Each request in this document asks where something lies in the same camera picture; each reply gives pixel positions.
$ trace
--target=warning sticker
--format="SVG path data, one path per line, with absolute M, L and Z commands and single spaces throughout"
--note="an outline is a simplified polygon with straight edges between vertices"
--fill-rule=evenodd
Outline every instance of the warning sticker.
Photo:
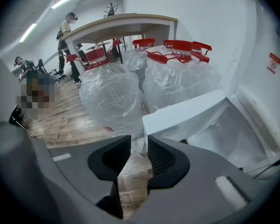
M 270 54 L 270 58 L 271 58 L 271 61 L 270 61 L 270 66 L 267 66 L 266 68 L 272 72 L 273 74 L 276 73 L 276 69 L 277 69 L 277 66 L 280 65 L 280 59 L 274 55 L 273 53 Z

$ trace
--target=desk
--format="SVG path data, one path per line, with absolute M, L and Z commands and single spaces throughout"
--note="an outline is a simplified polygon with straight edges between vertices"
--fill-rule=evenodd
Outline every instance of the desk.
M 143 38 L 154 38 L 155 45 L 162 45 L 164 39 L 175 39 L 178 20 L 176 18 L 154 14 L 121 14 L 106 17 L 81 26 L 62 37 L 70 53 L 78 55 L 76 43 L 103 42 L 116 37 L 142 35 Z M 85 69 L 75 61 L 80 74 Z

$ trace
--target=white wall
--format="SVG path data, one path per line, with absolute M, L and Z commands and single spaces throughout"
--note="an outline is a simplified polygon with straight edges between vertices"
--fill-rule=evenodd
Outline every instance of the white wall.
M 117 9 L 115 14 L 121 14 L 122 13 L 122 5 L 118 1 L 111 1 L 113 5 L 119 4 L 119 8 Z M 90 6 L 88 9 L 76 9 L 73 12 L 78 16 L 78 20 L 75 24 L 70 24 L 71 30 L 74 30 L 80 26 L 83 26 L 87 23 L 103 19 L 104 15 L 107 13 L 104 13 L 104 11 L 109 11 L 108 8 L 110 3 L 108 2 L 100 2 L 96 3 L 95 5 Z M 62 21 L 57 22 L 55 25 L 53 25 L 50 29 L 47 30 L 47 32 L 43 35 L 42 39 L 37 42 L 37 45 L 33 50 L 30 50 L 31 53 L 34 54 L 35 57 L 38 59 L 42 59 L 44 62 L 51 57 L 55 52 L 57 52 L 58 47 L 58 41 L 56 41 L 56 35 L 59 31 L 59 26 Z M 88 47 L 91 47 L 94 44 L 83 44 L 82 50 L 86 53 L 86 49 Z M 58 63 L 59 59 L 58 56 L 54 57 L 50 62 L 45 64 L 45 68 L 48 72 L 50 72 L 53 69 L 58 70 Z
M 242 53 L 245 0 L 123 0 L 124 13 L 159 14 L 178 19 L 176 39 L 212 46 L 210 62 L 227 86 Z

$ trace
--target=plastic bag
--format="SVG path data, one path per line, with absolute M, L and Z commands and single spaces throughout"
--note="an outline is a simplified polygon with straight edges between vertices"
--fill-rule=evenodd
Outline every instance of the plastic bag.
M 151 47 L 148 48 L 147 51 L 158 51 L 163 55 L 171 53 L 167 52 L 165 46 Z M 147 68 L 147 64 L 149 62 L 149 59 L 147 59 L 147 53 L 145 51 L 138 51 L 133 49 L 122 53 L 122 58 L 127 70 L 137 75 L 139 79 L 139 89 L 143 91 L 142 84 L 145 79 L 145 69 Z
M 134 73 L 109 63 L 87 70 L 81 80 L 80 98 L 94 120 L 117 135 L 143 136 L 143 93 Z
M 137 75 L 139 80 L 139 89 L 142 89 L 142 83 L 145 78 L 145 69 L 147 67 L 147 54 L 145 51 L 130 50 L 122 54 L 124 65 L 129 72 Z
M 63 74 L 67 77 L 72 75 L 71 65 L 69 62 L 64 65 Z
M 220 81 L 216 69 L 196 57 L 187 63 L 172 59 L 167 64 L 150 61 L 143 91 L 150 112 L 215 90 Z

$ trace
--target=pixelated area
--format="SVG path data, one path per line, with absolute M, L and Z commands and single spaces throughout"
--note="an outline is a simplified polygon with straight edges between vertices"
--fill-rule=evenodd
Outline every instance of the pixelated area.
M 56 107 L 58 89 L 51 76 L 39 75 L 38 78 L 23 79 L 21 96 L 16 102 L 31 119 L 43 119 Z

